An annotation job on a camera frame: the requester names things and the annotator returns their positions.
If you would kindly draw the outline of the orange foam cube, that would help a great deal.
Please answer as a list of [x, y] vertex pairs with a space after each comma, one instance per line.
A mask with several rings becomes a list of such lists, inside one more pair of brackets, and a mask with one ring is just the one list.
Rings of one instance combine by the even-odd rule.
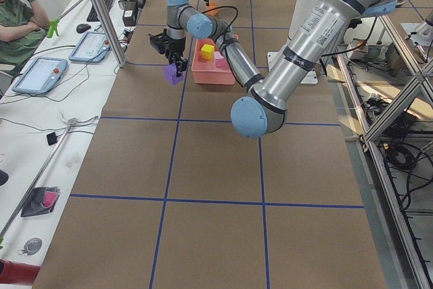
[[210, 1], [204, 13], [213, 17], [217, 16], [219, 13], [219, 4], [216, 1]]

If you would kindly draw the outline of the purple foam cube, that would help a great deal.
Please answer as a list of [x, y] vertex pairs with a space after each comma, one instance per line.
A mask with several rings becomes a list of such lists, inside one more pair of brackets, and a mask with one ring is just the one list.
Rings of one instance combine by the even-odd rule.
[[176, 85], [184, 79], [183, 74], [177, 72], [175, 64], [169, 64], [164, 67], [164, 77], [171, 85]]

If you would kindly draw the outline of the yellow foam cube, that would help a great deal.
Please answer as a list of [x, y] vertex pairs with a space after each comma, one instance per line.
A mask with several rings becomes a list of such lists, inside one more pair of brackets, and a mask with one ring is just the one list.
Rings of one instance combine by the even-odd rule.
[[213, 61], [214, 59], [214, 45], [211, 44], [203, 44], [200, 48], [200, 57], [206, 61]]

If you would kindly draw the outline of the pink foam cube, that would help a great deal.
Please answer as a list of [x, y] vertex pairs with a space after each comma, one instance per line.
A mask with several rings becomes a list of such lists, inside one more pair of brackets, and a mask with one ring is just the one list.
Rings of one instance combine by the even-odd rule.
[[214, 65], [216, 68], [220, 69], [227, 67], [226, 59], [218, 51], [214, 52]]

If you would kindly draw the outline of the pink plastic bin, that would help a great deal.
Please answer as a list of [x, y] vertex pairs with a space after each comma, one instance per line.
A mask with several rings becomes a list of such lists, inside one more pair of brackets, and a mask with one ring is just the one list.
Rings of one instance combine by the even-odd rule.
[[214, 45], [214, 52], [219, 52], [219, 48], [215, 45], [213, 40], [196, 39], [191, 67], [194, 82], [196, 84], [209, 85], [234, 85], [236, 79], [228, 63], [226, 68], [220, 69], [215, 67], [214, 60], [206, 61], [200, 57], [200, 48], [205, 43]]

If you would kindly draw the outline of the far teach pendant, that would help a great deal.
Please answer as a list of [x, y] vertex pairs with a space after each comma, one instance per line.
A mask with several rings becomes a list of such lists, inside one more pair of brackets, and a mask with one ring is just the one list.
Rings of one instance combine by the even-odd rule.
[[99, 63], [109, 50], [110, 44], [104, 33], [89, 31], [82, 35], [68, 59], [71, 62]]

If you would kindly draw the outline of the teach pendant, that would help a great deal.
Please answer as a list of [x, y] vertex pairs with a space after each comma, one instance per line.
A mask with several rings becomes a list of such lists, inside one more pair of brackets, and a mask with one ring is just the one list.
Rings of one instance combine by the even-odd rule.
[[25, 70], [12, 91], [31, 95], [45, 94], [53, 89], [67, 66], [68, 61], [65, 59], [39, 57]]
[[110, 44], [104, 33], [89, 31], [82, 35], [68, 59], [71, 62], [99, 63], [109, 50]]

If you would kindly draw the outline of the black computer mouse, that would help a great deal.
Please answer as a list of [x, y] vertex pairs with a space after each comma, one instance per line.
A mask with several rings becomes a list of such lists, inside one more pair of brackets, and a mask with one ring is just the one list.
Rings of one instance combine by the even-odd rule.
[[85, 31], [89, 30], [91, 28], [90, 24], [79, 24], [76, 26], [76, 32], [78, 34], [84, 33]]

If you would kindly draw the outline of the aluminium rod on table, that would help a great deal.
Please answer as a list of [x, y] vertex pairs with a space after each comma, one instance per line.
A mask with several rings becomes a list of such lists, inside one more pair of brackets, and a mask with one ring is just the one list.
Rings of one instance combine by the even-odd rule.
[[78, 118], [76, 118], [76, 117], [70, 118], [66, 121], [66, 128], [65, 128], [64, 132], [62, 133], [60, 139], [58, 140], [58, 142], [53, 147], [52, 151], [50, 152], [50, 154], [48, 155], [48, 157], [44, 161], [43, 165], [39, 169], [35, 178], [32, 180], [32, 183], [29, 185], [28, 189], [24, 193], [23, 197], [21, 198], [21, 200], [19, 201], [19, 203], [15, 207], [14, 211], [12, 212], [11, 216], [7, 220], [6, 224], [4, 225], [3, 229], [1, 230], [1, 242], [3, 242], [4, 237], [5, 237], [8, 229], [10, 228], [12, 223], [14, 222], [15, 218], [18, 216], [18, 213], [22, 210], [24, 203], [30, 197], [31, 192], [36, 187], [36, 184], [38, 183], [39, 179], [42, 177], [43, 173], [47, 169], [49, 163], [51, 162], [51, 160], [53, 159], [53, 157], [55, 156], [57, 151], [61, 148], [62, 143], [64, 142], [68, 132], [71, 130], [71, 128], [73, 128], [73, 126], [75, 126], [77, 124], [78, 124]]

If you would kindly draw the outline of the green clamp tool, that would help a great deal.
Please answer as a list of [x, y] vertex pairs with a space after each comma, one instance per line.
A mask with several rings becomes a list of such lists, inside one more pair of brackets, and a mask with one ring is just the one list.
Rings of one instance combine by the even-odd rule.
[[59, 32], [58, 32], [59, 22], [60, 22], [60, 19], [55, 19], [55, 20], [52, 20], [50, 22], [49, 29], [47, 31], [47, 38], [48, 39], [51, 39], [53, 37], [53, 35], [55, 35], [57, 37], [59, 36]]

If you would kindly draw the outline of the near teach pendant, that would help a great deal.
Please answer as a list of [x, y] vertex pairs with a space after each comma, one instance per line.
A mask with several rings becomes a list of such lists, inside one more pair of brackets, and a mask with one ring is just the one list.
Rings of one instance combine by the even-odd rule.
[[53, 89], [67, 66], [68, 61], [65, 59], [39, 57], [25, 70], [12, 91], [31, 95], [45, 94]]

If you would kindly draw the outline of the seated person green shirt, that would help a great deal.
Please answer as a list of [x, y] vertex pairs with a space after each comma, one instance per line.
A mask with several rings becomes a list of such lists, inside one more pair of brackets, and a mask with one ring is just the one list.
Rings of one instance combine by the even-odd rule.
[[17, 75], [45, 38], [50, 21], [39, 0], [1, 0], [1, 63]]

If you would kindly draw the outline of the pink and grey pouch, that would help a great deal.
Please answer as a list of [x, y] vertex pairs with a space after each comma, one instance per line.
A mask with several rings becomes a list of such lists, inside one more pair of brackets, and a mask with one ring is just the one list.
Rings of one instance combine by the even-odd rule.
[[59, 197], [59, 187], [36, 187], [24, 202], [20, 216], [35, 217], [51, 213]]

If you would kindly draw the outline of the round metal disc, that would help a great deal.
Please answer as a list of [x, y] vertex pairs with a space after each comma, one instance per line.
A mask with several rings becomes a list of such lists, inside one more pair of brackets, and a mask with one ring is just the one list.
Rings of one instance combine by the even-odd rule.
[[43, 241], [39, 237], [34, 237], [26, 241], [26, 243], [23, 245], [23, 248], [19, 249], [17, 251], [18, 255], [34, 255], [40, 251], [42, 248]]

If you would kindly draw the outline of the aluminium frame post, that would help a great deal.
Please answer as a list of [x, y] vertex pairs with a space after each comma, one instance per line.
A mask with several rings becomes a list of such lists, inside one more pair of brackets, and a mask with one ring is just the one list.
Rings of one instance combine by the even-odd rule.
[[118, 40], [118, 36], [116, 34], [114, 25], [112, 23], [111, 17], [109, 15], [109, 11], [105, 5], [104, 0], [91, 0], [92, 5], [95, 8], [95, 11], [98, 15], [99, 21], [104, 29], [104, 32], [108, 38], [110, 47], [112, 52], [114, 53], [114, 56], [116, 58], [116, 61], [118, 63], [118, 66], [120, 68], [124, 68], [126, 63], [126, 57], [124, 54], [124, 51], [122, 50], [122, 47], [120, 46], [120, 42]]

